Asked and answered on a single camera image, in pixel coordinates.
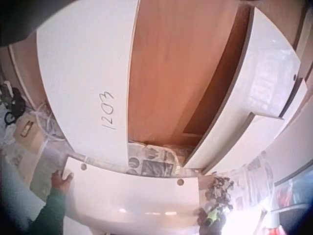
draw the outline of hole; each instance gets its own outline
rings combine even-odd
[[[184,183],[185,183],[185,182],[184,182],[183,179],[177,180],[177,184],[178,184],[179,186],[182,186]]]
[[[81,168],[82,170],[87,170],[87,165],[86,165],[85,163],[82,163],[82,164],[80,165],[80,168]]]

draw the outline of green sleeve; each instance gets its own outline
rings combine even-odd
[[[29,235],[62,235],[65,216],[65,194],[51,188],[46,205],[31,224]]]

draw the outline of person's hand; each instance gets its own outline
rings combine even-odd
[[[54,172],[51,176],[51,184],[53,188],[57,188],[59,190],[61,190],[64,193],[67,193],[68,189],[69,189],[69,185],[70,182],[73,179],[74,174],[70,173],[66,180],[62,180],[62,175],[61,175],[61,171],[57,170],[56,172]]]

